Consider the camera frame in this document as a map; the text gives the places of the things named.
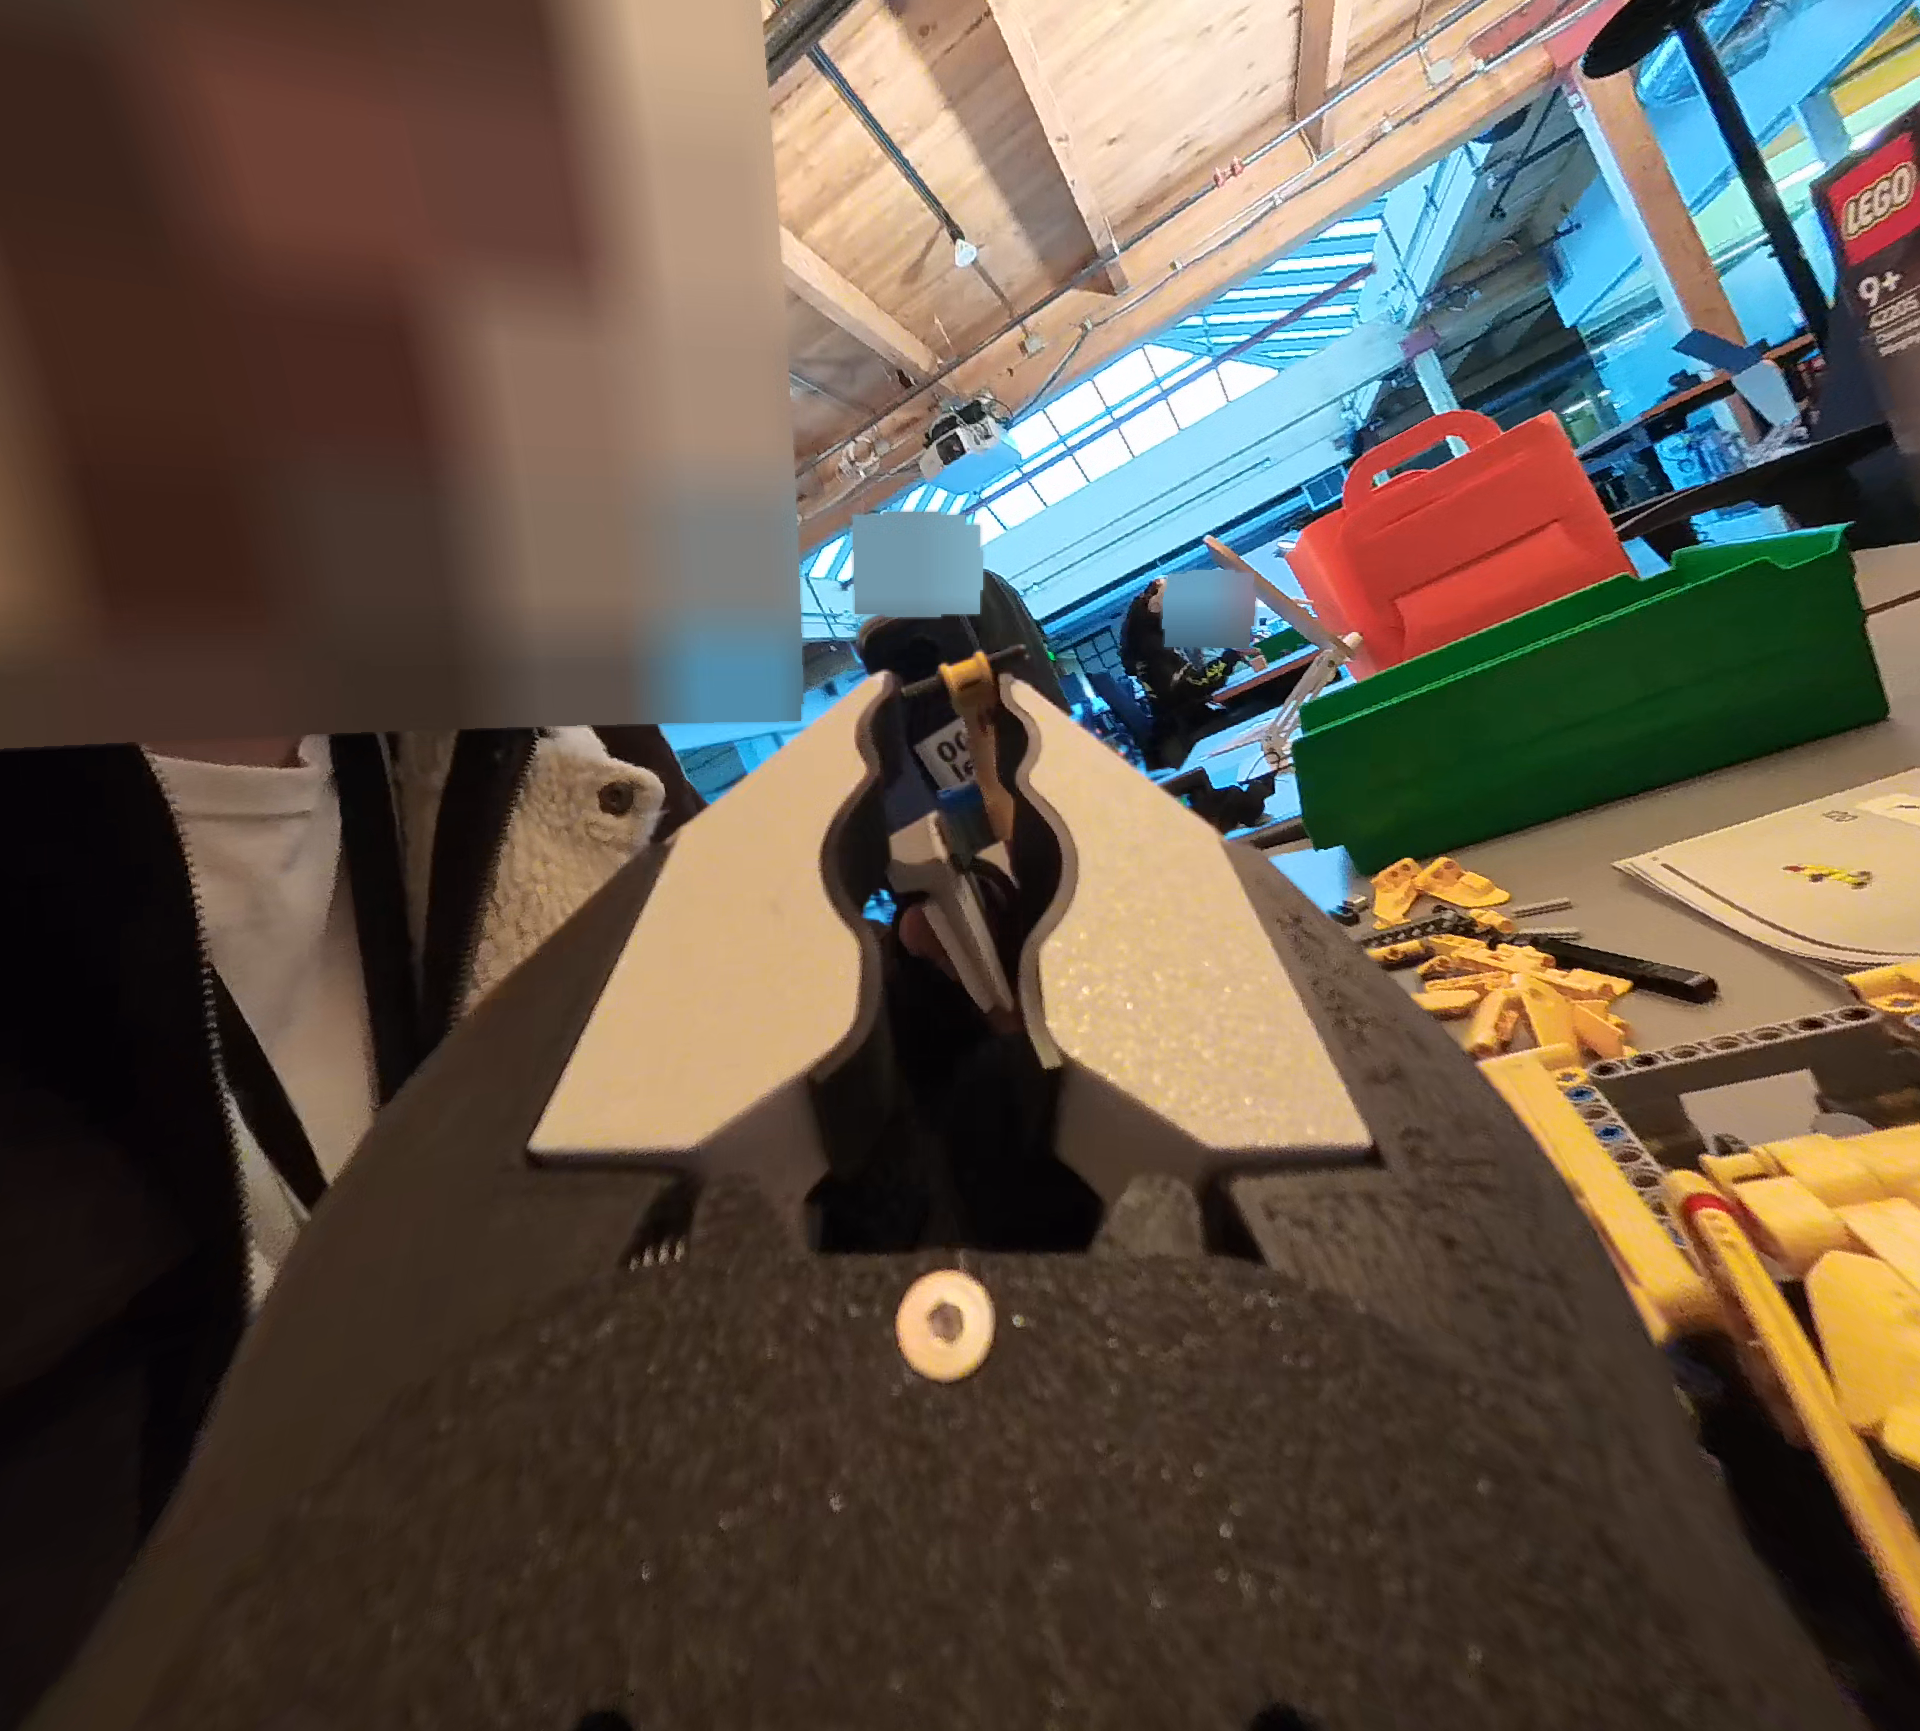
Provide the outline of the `yellow brick subassembly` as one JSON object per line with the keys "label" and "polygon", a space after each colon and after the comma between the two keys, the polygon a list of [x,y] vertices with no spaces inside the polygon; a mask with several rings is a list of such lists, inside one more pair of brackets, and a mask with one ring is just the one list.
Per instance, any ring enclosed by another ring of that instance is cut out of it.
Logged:
{"label": "yellow brick subassembly", "polygon": [[1015,803],[999,773],[995,665],[975,651],[961,661],[942,663],[938,679],[961,723],[986,827],[993,841],[1008,847],[1015,831]]}

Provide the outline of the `open instruction booklet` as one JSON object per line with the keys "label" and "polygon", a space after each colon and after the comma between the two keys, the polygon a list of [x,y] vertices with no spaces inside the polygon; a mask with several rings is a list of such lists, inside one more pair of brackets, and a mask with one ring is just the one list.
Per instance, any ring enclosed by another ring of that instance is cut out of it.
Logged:
{"label": "open instruction booklet", "polygon": [[1623,857],[1616,869],[1832,973],[1917,957],[1917,771]]}

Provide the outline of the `white lattice stand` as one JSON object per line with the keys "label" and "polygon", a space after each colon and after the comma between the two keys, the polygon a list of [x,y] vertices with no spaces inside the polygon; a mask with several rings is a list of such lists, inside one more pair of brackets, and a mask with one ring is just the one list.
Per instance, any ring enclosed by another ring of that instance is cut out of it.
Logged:
{"label": "white lattice stand", "polygon": [[1252,583],[1256,599],[1280,615],[1295,635],[1308,639],[1313,649],[1306,673],[1259,733],[1259,753],[1265,765],[1278,773],[1285,771],[1292,765],[1292,741],[1299,731],[1306,705],[1332,687],[1340,673],[1358,659],[1364,639],[1359,633],[1344,633],[1340,627],[1325,623],[1306,601],[1294,597],[1223,541],[1208,535],[1204,545],[1217,565],[1242,573]]}

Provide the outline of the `yellow toy brick car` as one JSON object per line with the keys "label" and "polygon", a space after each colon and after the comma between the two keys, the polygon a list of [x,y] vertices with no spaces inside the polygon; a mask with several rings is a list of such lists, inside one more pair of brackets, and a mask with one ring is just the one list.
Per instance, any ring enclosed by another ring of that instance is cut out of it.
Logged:
{"label": "yellow toy brick car", "polygon": [[1915,963],[1843,979],[1832,1013],[1619,1063],[1539,1051],[1476,1063],[1541,1149],[1658,1343],[1721,1333],[1789,1439],[1816,1457],[1908,1643],[1915,1643],[1915,1121],[1711,1143],[1661,1167],[1617,1095],[1753,1089],[1803,1073],[1816,1095],[1915,1091]]}

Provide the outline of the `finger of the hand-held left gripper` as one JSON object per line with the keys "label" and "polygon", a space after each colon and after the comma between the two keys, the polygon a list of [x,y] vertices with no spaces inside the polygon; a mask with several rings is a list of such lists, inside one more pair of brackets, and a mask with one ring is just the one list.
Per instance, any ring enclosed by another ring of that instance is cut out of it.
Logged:
{"label": "finger of the hand-held left gripper", "polygon": [[1012,1015],[1013,989],[973,875],[947,861],[892,863],[904,951],[958,983],[986,1015]]}

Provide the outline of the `toy car set box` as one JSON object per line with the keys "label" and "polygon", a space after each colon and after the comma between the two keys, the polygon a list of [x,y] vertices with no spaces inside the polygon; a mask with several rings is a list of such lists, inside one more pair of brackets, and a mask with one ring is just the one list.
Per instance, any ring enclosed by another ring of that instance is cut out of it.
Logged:
{"label": "toy car set box", "polygon": [[1917,460],[1917,108],[1813,186],[1834,306],[1910,474]]}

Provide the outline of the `green storage bin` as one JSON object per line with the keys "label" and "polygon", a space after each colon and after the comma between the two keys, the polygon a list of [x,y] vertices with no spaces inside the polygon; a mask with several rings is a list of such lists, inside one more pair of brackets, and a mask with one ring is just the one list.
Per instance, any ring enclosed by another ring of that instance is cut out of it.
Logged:
{"label": "green storage bin", "polygon": [[1313,847],[1365,873],[1685,783],[1887,715],[1842,525],[1685,547],[1313,697]]}

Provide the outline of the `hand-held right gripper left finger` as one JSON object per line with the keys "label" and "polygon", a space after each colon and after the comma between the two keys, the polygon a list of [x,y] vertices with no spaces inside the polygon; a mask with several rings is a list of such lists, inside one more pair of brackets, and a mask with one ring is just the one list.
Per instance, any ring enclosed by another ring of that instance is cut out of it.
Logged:
{"label": "hand-held right gripper left finger", "polygon": [[677,831],[527,1153],[748,1179],[803,1207],[886,1123],[882,959],[864,907],[890,865],[882,719],[864,679]]}

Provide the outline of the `black office chair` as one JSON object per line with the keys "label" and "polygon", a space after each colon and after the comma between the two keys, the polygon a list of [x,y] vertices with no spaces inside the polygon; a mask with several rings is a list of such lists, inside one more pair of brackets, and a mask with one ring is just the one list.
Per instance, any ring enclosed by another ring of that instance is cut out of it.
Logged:
{"label": "black office chair", "polygon": [[1030,613],[1020,591],[993,569],[984,569],[979,575],[979,605],[972,625],[979,639],[978,647],[986,653],[1018,647],[1020,659],[1008,663],[1005,669],[1061,713],[1073,713],[1041,625]]}
{"label": "black office chair", "polygon": [[1900,446],[1885,424],[1868,424],[1767,456],[1763,462],[1724,478],[1630,506],[1612,513],[1610,523],[1619,541],[1627,543],[1649,539],[1654,531],[1666,531],[1692,521],[1692,517],[1740,504],[1787,510],[1795,500],[1822,502],[1823,490],[1834,488],[1840,472],[1853,470],[1862,460],[1880,452],[1897,450]]}

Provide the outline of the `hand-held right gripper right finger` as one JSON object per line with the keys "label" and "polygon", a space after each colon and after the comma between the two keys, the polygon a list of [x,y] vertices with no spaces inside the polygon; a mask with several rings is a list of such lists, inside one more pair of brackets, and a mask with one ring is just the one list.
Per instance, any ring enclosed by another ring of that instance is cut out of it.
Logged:
{"label": "hand-held right gripper right finger", "polygon": [[1104,1203],[1144,1175],[1356,1167],[1374,1135],[1243,859],[1028,685],[1001,679],[1012,871],[1033,911],[1020,1013],[1053,1151]]}

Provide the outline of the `ceiling projector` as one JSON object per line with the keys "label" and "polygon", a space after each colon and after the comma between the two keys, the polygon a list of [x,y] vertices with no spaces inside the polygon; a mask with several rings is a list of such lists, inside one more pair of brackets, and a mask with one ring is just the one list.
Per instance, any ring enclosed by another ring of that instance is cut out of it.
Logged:
{"label": "ceiling projector", "polygon": [[975,496],[1020,468],[1005,412],[989,394],[944,404],[923,430],[921,478],[954,496]]}

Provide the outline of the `orange carry bag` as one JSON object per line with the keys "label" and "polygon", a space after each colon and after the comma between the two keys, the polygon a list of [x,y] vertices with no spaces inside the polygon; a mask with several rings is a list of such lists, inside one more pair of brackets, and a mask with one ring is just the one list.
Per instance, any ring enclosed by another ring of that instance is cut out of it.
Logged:
{"label": "orange carry bag", "polygon": [[1370,448],[1288,561],[1361,677],[1633,573],[1551,412],[1449,410]]}

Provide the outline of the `person's fleece jacket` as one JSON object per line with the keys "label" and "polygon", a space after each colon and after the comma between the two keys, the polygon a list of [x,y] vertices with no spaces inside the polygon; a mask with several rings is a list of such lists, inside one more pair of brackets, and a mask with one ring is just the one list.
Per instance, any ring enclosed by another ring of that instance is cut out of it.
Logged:
{"label": "person's fleece jacket", "polygon": [[143,1545],[458,1019],[703,799],[651,727],[3,751],[3,1679]]}

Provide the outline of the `pile of yellow brick parts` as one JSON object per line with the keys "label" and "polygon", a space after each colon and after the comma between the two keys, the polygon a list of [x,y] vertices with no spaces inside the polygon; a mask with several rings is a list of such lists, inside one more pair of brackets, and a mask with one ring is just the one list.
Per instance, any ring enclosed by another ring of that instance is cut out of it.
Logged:
{"label": "pile of yellow brick parts", "polygon": [[1478,1063],[1539,1051],[1551,1065],[1619,1063],[1633,1055],[1627,997],[1703,1007],[1716,977],[1591,945],[1546,923],[1555,903],[1512,893],[1452,857],[1398,859],[1341,903],[1347,927],[1379,971],[1402,975],[1412,1003],[1452,1023]]}

